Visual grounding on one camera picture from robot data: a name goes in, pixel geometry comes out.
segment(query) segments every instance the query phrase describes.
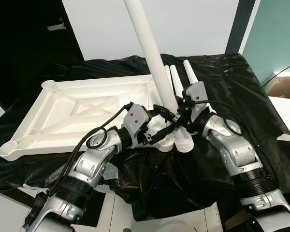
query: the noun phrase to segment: white tube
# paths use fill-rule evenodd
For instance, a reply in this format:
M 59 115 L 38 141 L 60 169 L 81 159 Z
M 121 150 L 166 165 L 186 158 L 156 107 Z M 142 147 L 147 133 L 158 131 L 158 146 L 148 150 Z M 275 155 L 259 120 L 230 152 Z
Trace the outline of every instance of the white tube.
M 170 67 L 168 65 L 165 65 L 164 68 L 165 68 L 165 71 L 166 71 L 166 75 L 168 77 L 168 80 L 170 82 L 171 89 L 173 89 Z
M 177 69 L 175 65 L 171 65 L 170 69 L 171 69 L 172 79 L 174 83 L 175 93 L 177 96 L 182 98 L 184 88 L 183 88 L 182 83 L 180 82 Z
M 176 114 L 178 105 L 173 90 L 168 83 L 168 77 L 155 42 L 153 33 L 146 19 L 140 0 L 124 0 L 129 12 L 134 30 L 141 44 L 150 73 L 154 79 L 160 99 L 164 107 Z M 193 149 L 194 143 L 191 135 L 183 127 L 173 132 L 175 145 L 180 152 L 189 152 Z
M 195 75 L 188 60 L 184 60 L 184 67 L 185 67 L 190 84 L 196 83 L 198 81 L 197 76 Z

